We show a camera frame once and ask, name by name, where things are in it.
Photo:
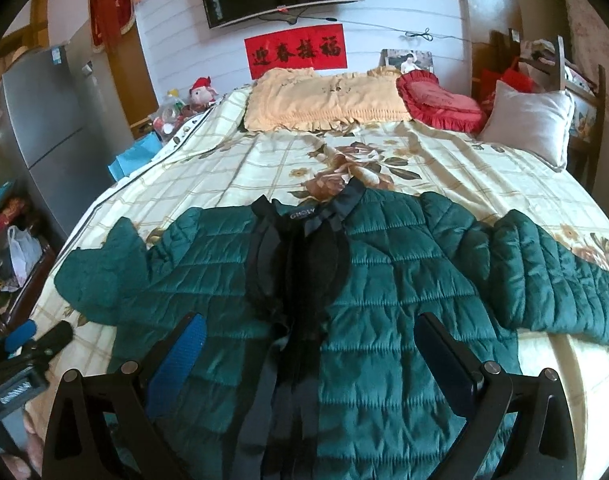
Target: wooden door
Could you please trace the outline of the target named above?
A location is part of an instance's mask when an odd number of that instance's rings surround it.
[[[471,37],[471,95],[477,98],[482,69],[504,69],[504,49],[508,47],[503,44],[504,36],[509,28],[522,30],[522,14],[518,0],[465,0],[464,5]]]
[[[107,52],[107,57],[126,121],[137,139],[141,136],[140,126],[146,124],[148,115],[158,109],[158,100],[142,53],[137,23],[122,36],[111,52]]]

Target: white pillow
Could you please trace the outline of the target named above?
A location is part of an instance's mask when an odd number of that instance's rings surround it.
[[[568,90],[523,94],[498,81],[493,112],[478,139],[532,152],[561,171],[567,166],[574,108]]]

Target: black cable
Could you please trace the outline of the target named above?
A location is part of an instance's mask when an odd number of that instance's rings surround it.
[[[471,40],[467,40],[465,38],[459,38],[458,36],[450,36],[448,34],[433,34],[429,30],[428,27],[425,28],[424,32],[418,32],[416,30],[403,30],[401,28],[388,27],[387,25],[378,25],[376,23],[351,22],[349,20],[339,20],[337,18],[331,18],[330,16],[326,17],[326,18],[320,18],[318,16],[303,16],[303,13],[305,13],[310,8],[311,7],[303,7],[302,10],[300,10],[300,12],[298,12],[297,14],[291,14],[289,12],[279,11],[280,15],[281,15],[279,18],[263,18],[262,16],[259,16],[258,18],[263,20],[264,22],[288,22],[290,25],[295,25],[300,18],[302,18],[304,20],[319,20],[321,22],[350,23],[351,25],[364,25],[364,27],[375,27],[375,28],[382,28],[384,30],[391,30],[393,32],[401,32],[407,38],[422,38],[425,41],[433,41],[435,38],[438,38],[438,40],[446,40],[448,38],[452,38],[453,40],[466,41],[467,43],[471,43]]]

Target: blue foam grip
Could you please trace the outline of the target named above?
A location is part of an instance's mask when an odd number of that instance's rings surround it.
[[[24,343],[36,335],[38,327],[36,323],[29,319],[21,324],[17,329],[11,332],[4,340],[4,351],[7,354],[13,354]]]
[[[144,407],[149,420],[171,410],[205,340],[206,322],[204,317],[196,314],[149,381]]]

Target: yellow pillow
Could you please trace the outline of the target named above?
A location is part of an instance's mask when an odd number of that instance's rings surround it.
[[[329,76],[312,68],[274,68],[251,92],[244,125],[251,132],[311,132],[353,122],[410,121],[395,86],[398,75],[393,67]]]

